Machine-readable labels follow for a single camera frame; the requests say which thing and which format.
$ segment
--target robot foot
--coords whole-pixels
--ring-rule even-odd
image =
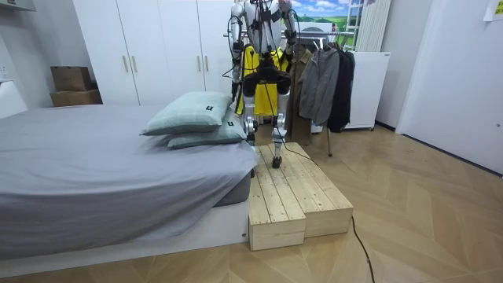
[[[283,161],[283,159],[281,158],[281,156],[279,157],[274,157],[273,158],[273,168],[274,169],[278,169],[281,165],[281,161]]]

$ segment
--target cardboard box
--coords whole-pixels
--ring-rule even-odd
[[[91,78],[87,67],[53,66],[54,85],[57,91],[92,90]]]
[[[50,94],[54,107],[103,104],[98,90],[57,91]]]

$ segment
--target wooden platform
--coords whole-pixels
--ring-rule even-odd
[[[296,143],[287,146],[308,156]],[[283,147],[281,168],[273,169],[274,145],[259,146],[256,151],[260,160],[249,197],[252,251],[347,232],[353,206],[315,163]]]

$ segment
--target pillow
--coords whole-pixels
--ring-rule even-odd
[[[184,149],[198,145],[220,145],[240,142],[246,139],[241,121],[229,108],[223,117],[222,125],[211,133],[175,134],[167,144],[171,149]]]
[[[143,135],[211,132],[222,125],[231,97],[218,92],[183,94],[157,113]]]

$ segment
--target black coat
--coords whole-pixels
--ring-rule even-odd
[[[339,58],[337,87],[333,96],[332,111],[328,122],[328,127],[333,133],[340,133],[350,122],[351,89],[355,66],[353,53],[340,50]]]

